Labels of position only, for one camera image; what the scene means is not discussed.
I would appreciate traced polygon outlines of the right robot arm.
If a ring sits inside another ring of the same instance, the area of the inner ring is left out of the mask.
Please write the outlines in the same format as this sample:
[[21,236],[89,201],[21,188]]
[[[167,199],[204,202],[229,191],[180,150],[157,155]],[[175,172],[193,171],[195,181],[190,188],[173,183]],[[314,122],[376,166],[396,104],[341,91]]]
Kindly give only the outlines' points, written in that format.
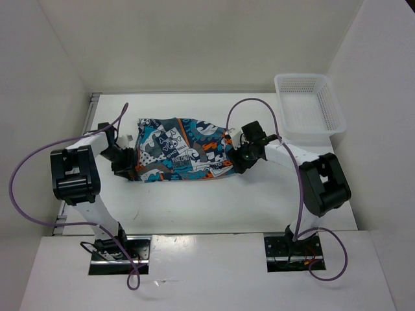
[[285,249],[290,254],[300,254],[315,235],[319,219],[350,200],[350,186],[335,154],[308,152],[284,142],[276,134],[267,135],[257,121],[239,131],[230,129],[225,136],[232,143],[226,155],[236,173],[245,173],[260,159],[296,173],[300,207],[284,236]]

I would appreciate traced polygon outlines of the colourful patterned shorts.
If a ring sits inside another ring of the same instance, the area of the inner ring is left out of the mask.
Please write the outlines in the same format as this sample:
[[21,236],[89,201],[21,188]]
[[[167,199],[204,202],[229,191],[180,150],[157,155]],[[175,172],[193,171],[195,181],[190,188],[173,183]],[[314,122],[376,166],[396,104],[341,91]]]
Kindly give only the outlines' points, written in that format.
[[134,179],[196,181],[235,174],[226,129],[197,119],[139,119]]

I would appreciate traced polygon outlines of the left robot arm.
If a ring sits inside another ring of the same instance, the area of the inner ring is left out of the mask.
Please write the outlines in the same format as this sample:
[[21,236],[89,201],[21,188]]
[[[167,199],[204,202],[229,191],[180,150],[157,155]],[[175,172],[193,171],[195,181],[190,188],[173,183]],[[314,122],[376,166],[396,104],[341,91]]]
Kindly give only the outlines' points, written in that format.
[[71,146],[50,154],[55,197],[73,206],[89,223],[99,254],[107,253],[115,259],[125,259],[134,251],[122,225],[100,197],[101,179],[95,159],[102,156],[111,163],[116,176],[132,180],[136,174],[132,141],[130,134],[119,137],[117,128],[104,122],[99,124],[98,133],[88,133]]

